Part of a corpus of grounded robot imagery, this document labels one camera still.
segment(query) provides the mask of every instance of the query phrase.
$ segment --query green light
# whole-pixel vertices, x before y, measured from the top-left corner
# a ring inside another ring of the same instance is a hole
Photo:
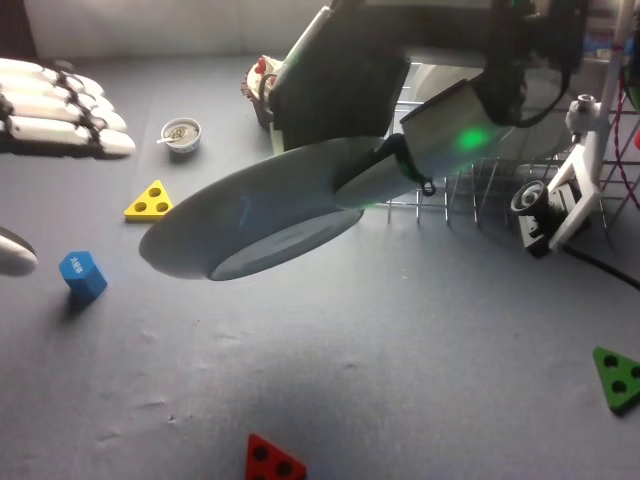
[[[491,140],[491,135],[483,128],[469,128],[462,132],[456,141],[457,147],[463,152],[470,152],[484,147]]]

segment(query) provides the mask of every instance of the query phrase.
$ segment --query small cup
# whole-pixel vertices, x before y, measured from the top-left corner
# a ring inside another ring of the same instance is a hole
[[[174,118],[160,131],[160,138],[170,136],[181,137],[175,142],[165,143],[170,150],[176,153],[189,153],[198,148],[202,137],[202,128],[193,118]]]

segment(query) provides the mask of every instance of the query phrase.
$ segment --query triangle block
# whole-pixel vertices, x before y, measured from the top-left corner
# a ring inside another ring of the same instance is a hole
[[[593,351],[609,409],[623,415],[640,401],[640,363],[602,347]]]
[[[252,433],[247,447],[245,480],[304,480],[307,467]]]
[[[127,222],[155,222],[173,208],[173,203],[160,180],[153,182],[135,202],[124,211]]]

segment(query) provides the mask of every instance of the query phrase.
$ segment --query green triangle block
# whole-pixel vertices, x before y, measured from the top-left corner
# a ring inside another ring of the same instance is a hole
[[[593,351],[593,359],[609,409],[616,415],[626,413],[640,401],[640,363],[602,347]]]

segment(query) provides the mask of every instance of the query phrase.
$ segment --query cupcake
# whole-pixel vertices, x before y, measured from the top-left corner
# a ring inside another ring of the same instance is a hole
[[[280,60],[263,55],[247,72],[240,88],[242,94],[253,103],[258,123],[265,130],[269,130],[269,124],[273,120],[273,114],[269,110],[269,93],[276,83],[280,68]]]

